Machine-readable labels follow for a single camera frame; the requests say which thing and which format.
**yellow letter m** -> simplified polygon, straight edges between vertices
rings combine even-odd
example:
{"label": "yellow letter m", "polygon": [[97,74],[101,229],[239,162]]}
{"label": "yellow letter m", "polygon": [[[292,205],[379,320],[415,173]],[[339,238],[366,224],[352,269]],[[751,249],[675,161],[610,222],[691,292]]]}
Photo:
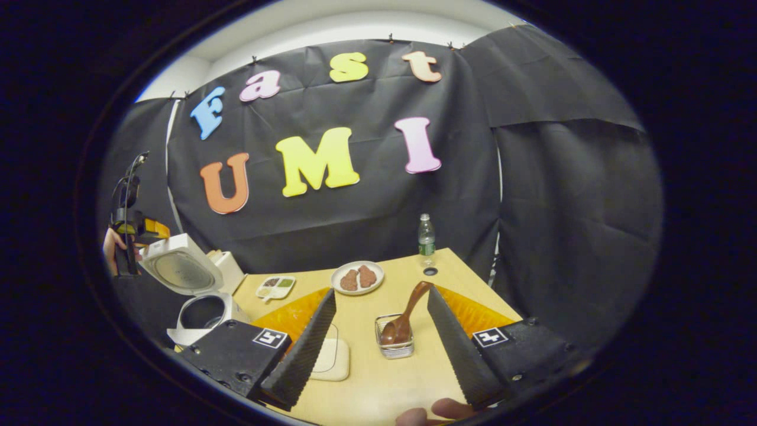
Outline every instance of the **yellow letter m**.
{"label": "yellow letter m", "polygon": [[314,190],[321,188],[326,168],[329,169],[329,177],[326,178],[326,186],[329,188],[354,185],[360,181],[360,175],[352,169],[350,160],[347,140],[351,134],[352,130],[347,127],[327,130],[315,153],[299,136],[277,143],[276,150],[284,157],[284,196],[299,196],[307,191],[307,185],[300,180],[300,172]]}

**black serrated pad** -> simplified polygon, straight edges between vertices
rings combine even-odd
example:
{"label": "black serrated pad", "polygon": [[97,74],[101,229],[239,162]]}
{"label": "black serrated pad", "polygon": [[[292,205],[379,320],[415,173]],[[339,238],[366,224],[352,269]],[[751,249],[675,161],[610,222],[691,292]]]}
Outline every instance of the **black serrated pad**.
{"label": "black serrated pad", "polygon": [[468,334],[436,287],[428,292],[428,313],[455,371],[457,382],[468,404],[478,411],[508,397],[503,385],[473,346]]}
{"label": "black serrated pad", "polygon": [[297,404],[335,314],[336,298],[334,289],[330,289],[290,353],[263,380],[260,385],[262,401],[285,411]]}

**black cable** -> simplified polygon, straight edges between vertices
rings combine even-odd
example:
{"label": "black cable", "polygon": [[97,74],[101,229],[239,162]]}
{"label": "black cable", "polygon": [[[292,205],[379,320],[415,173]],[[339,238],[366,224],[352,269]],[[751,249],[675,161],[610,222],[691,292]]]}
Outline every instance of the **black cable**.
{"label": "black cable", "polygon": [[[126,245],[126,257],[129,257],[129,249],[133,249],[129,246],[129,195],[132,189],[132,177],[134,176],[134,164],[142,158],[145,154],[148,154],[148,152],[143,152],[142,154],[137,155],[134,160],[132,161],[132,164],[129,166],[129,172],[126,174],[126,192],[124,193],[123,197],[123,243]],[[123,181],[123,177],[118,181],[119,183],[116,184],[116,188],[118,188],[118,184],[120,184]]]}
{"label": "black cable", "polygon": [[113,196],[116,195],[116,191],[118,191],[118,186],[123,182],[123,180],[126,179],[126,176],[121,177],[118,182],[116,182],[116,186],[113,188],[113,193],[111,194],[111,205],[113,205]]}

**human hand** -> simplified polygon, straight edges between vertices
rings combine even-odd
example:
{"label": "human hand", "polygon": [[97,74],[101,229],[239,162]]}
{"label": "human hand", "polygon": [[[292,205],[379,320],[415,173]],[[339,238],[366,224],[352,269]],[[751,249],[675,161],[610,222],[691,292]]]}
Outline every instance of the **human hand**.
{"label": "human hand", "polygon": [[[111,270],[113,276],[118,275],[118,267],[116,266],[116,246],[126,250],[126,243],[121,239],[121,235],[118,235],[116,231],[108,228],[107,233],[105,233],[105,240],[102,243],[102,254],[105,256],[105,261],[107,262],[107,266]],[[142,257],[139,254],[139,249],[136,247],[134,247],[134,257],[136,260],[142,260]]]}
{"label": "human hand", "polygon": [[451,398],[442,398],[431,406],[431,412],[439,417],[449,418],[450,420],[429,420],[426,411],[422,408],[409,409],[400,414],[395,419],[397,426],[434,426],[437,424],[447,424],[454,420],[461,420],[471,417],[475,414],[473,407],[458,403]]}

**letter u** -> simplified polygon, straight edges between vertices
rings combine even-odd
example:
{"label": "letter u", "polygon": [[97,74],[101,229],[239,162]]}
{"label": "letter u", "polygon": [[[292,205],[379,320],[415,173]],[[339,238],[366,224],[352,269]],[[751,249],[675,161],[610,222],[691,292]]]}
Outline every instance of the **letter u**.
{"label": "letter u", "polygon": [[238,211],[247,204],[250,190],[247,183],[247,170],[245,163],[250,159],[247,152],[240,152],[229,157],[226,162],[232,168],[234,174],[234,187],[236,192],[232,198],[223,196],[221,190],[220,172],[223,164],[220,162],[210,163],[200,169],[200,176],[205,181],[205,196],[207,204],[218,214],[226,215]]}

